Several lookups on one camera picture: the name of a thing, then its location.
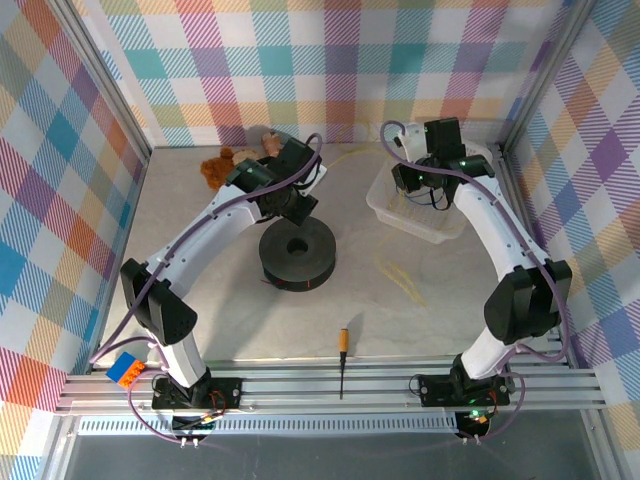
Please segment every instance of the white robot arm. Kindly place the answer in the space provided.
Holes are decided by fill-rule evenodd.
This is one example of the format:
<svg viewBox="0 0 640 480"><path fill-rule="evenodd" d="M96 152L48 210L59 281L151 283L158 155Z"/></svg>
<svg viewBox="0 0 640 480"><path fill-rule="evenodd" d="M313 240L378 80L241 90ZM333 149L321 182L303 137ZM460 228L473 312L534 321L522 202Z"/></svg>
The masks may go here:
<svg viewBox="0 0 640 480"><path fill-rule="evenodd" d="M566 262L552 262L526 232L506 203L487 160L481 155L466 156L457 119L407 125L394 142L404 148L408 162L440 172L464 173L493 196L490 199L478 186L446 173L433 175L402 164L392 171L396 185L407 193L423 187L442 188L446 208L453 204L467 217L491 257L499 285L485 304L487 327L457 359L454 369L459 369L468 384L494 377L519 343L545 334L559 322L552 292L531 256L545 266L565 299L571 270ZM512 225L507 224L495 202L500 202ZM525 240L526 250L516 238L514 225Z"/></svg>
<svg viewBox="0 0 640 480"><path fill-rule="evenodd" d="M312 161L312 155L311 148L291 139L275 159L245 160L229 175L227 184L220 188L213 201L172 242L145 263L129 259L121 269L125 298L131 306L149 281L151 272L164 264L137 309L136 318L157 341L166 360L167 373L189 397L190 406L197 406L203 398L205 403L210 403L207 398L211 393L207 386L210 374L192 333L197 315L182 299L211 261L247 227L276 216L298 225L304 221L317 203L309 192L326 173L319 156L302 180L251 199L240 197L291 177ZM215 214L221 205L229 203L232 203L230 207ZM180 243L179 239L190 230L194 230L193 233ZM169 251L173 254L167 259Z"/></svg>

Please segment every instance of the checkered pattern wall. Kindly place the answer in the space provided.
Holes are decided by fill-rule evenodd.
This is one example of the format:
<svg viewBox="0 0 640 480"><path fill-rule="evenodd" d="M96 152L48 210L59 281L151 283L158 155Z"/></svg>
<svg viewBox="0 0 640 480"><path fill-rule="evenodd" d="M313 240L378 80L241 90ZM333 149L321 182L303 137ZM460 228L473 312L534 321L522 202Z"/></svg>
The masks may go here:
<svg viewBox="0 0 640 480"><path fill-rule="evenodd" d="M86 363L142 163L45 0L0 2L0 478Z"/></svg>
<svg viewBox="0 0 640 480"><path fill-rule="evenodd" d="M600 0L516 149L538 238L573 270L595 367L640 478L640 6Z"/></svg>
<svg viewBox="0 0 640 480"><path fill-rule="evenodd" d="M190 146L453 115L496 140L570 0L75 3L150 142Z"/></svg>

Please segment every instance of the white vent grille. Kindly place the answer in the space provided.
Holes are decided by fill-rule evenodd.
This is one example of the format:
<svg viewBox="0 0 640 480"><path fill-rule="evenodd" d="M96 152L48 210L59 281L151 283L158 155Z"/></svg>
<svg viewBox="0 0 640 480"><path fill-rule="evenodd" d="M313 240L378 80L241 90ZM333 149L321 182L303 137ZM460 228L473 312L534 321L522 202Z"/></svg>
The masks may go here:
<svg viewBox="0 0 640 480"><path fill-rule="evenodd" d="M145 417L154 428L169 433L166 418ZM213 430L201 434L335 435L368 433L450 433L457 431L453 413L394 415L227 415ZM85 416L79 435L146 435L150 432L131 416Z"/></svg>

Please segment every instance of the plastic container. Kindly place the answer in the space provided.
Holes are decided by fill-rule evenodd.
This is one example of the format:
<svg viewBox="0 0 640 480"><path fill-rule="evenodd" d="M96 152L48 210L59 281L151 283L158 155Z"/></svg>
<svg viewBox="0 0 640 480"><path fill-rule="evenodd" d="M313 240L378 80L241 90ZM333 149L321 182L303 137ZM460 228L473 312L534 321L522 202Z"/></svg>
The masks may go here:
<svg viewBox="0 0 640 480"><path fill-rule="evenodd" d="M463 142L467 147L467 155L484 155L490 164L493 162L493 156L488 148L464 139ZM455 205L451 205L448 210L440 211L430 205L418 205L407 199L396 190L391 174L395 163L393 160L385 162L367 193L367 205L376 211L378 220L431 243L441 243L458 237L467 224L467 219L462 212ZM424 188L419 192L413 192L410 196L415 197L428 191L429 189ZM438 200L441 194L442 191L435 192L435 199ZM414 201L429 203L431 199L429 195L425 195ZM438 203L441 208L445 205L445 199Z"/></svg>

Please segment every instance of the screwdriver handle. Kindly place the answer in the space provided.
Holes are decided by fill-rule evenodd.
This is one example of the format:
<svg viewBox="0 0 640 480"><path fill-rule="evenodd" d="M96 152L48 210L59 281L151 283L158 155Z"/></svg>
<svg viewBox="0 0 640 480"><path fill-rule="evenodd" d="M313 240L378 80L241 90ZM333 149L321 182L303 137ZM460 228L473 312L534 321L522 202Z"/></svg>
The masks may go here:
<svg viewBox="0 0 640 480"><path fill-rule="evenodd" d="M340 353L347 353L349 350L349 330L340 330Z"/></svg>

